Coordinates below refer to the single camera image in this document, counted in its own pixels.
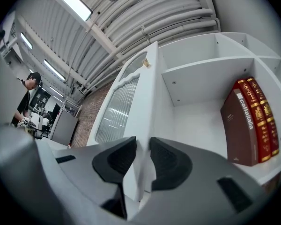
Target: ceiling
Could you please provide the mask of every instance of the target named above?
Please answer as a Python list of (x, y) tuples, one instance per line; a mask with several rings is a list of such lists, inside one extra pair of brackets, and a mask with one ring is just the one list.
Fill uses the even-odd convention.
[[(91, 18), (86, 22), (62, 0), (19, 0), (15, 13), (17, 37), (21, 38), (22, 32), (33, 44), (33, 48), (29, 49), (22, 39), (18, 40), (24, 62), (33, 71), (41, 74), (45, 89), (52, 86), (74, 102), (84, 96), (78, 87), (81, 88), (90, 75), (99, 76), (115, 60), (123, 56), (131, 57), (138, 51), (140, 44), (145, 41), (149, 43), (152, 37), (185, 24), (199, 23), (202, 19), (215, 20), (217, 25), (183, 31), (158, 40), (159, 45), (201, 33), (219, 31), (211, 0), (81, 1), (93, 10)], [(202, 8), (211, 9), (211, 14), (204, 17), (185, 16)], [(152, 25), (155, 29), (150, 34), (144, 34), (125, 45), (142, 28)], [(119, 46), (123, 49), (118, 55), (112, 56), (99, 71), (94, 70)], [(44, 64), (45, 59), (66, 78), (65, 82)]]

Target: book spine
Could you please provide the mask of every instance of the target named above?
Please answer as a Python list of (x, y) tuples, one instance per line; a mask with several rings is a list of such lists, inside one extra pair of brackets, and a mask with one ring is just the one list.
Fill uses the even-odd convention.
[(266, 117), (267, 129), (268, 129), (270, 144), (271, 144), (271, 153), (272, 156), (275, 156), (279, 153), (279, 138), (278, 138), (278, 131), (271, 107), (266, 99), (266, 96), (264, 95), (262, 89), (260, 88), (256, 80), (253, 77), (249, 77), (247, 78), (247, 81), (249, 82), (250, 86), (255, 92), (255, 95)]
[(258, 162), (263, 163), (271, 158), (270, 139), (266, 125), (266, 118), (254, 91), (245, 79), (238, 79), (233, 88), (241, 90), (251, 111), (258, 141)]
[(249, 136), (250, 136), (250, 141), (251, 141), (251, 164), (255, 165), (258, 163), (259, 158), (258, 158), (258, 141), (257, 141), (257, 133), (256, 133), (256, 128), (253, 122), (253, 116), (251, 114), (251, 111), (249, 109), (249, 106), (247, 105), (247, 102), (245, 98), (243, 97), (243, 93), (237, 89), (237, 90), (232, 90), (232, 92), (235, 91), (238, 102), (240, 106), (242, 107), (244, 117), (246, 118), (246, 123), (247, 123), (247, 129), (249, 131)]

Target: black t-shirt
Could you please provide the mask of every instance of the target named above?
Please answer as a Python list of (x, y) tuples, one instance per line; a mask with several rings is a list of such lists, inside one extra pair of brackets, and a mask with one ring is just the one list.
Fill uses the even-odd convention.
[[(18, 106), (19, 113), (22, 113), (24, 111), (28, 111), (29, 100), (30, 100), (30, 93), (29, 93), (29, 91), (27, 91), (26, 94), (24, 95), (22, 101), (20, 102), (20, 104)], [(14, 117), (13, 120), (12, 120), (12, 123), (17, 125), (19, 123), (19, 120)]]

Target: black rubber pad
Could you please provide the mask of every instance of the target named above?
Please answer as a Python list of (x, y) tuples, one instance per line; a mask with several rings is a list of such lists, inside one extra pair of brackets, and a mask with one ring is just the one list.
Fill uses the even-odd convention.
[(93, 159), (93, 168), (104, 181), (122, 184), (135, 156), (136, 137), (130, 137), (97, 154)]
[(252, 204), (251, 199), (232, 178), (224, 177), (217, 182), (237, 213), (245, 210)]
[(64, 163), (76, 159), (73, 155), (56, 158), (57, 163)]
[(156, 137), (150, 140), (151, 159), (156, 170), (152, 191), (177, 188), (192, 171), (192, 161), (184, 152)]

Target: white cabinet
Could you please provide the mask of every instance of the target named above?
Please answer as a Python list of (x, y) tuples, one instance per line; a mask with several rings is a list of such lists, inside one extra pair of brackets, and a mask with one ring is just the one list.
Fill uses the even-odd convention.
[[(149, 66), (134, 69), (121, 79), (129, 64), (144, 52), (147, 52)], [(105, 110), (110, 109), (114, 92), (138, 77), (130, 109), (125, 110), (125, 128), (116, 125), (114, 129), (122, 129), (123, 137), (137, 138), (137, 158), (124, 178), (124, 192), (139, 201), (143, 190), (150, 190), (151, 181), (155, 179), (148, 151), (150, 137), (175, 140), (227, 158), (220, 108), (235, 80), (248, 76), (255, 77), (266, 95), (281, 138), (281, 58), (247, 34), (215, 33), (159, 48), (156, 42), (132, 57), (107, 94), (88, 145), (97, 144), (100, 124), (119, 124), (113, 121), (118, 116), (105, 117)], [(269, 161), (253, 167), (237, 166), (264, 184), (281, 171), (281, 141), (280, 153)]]

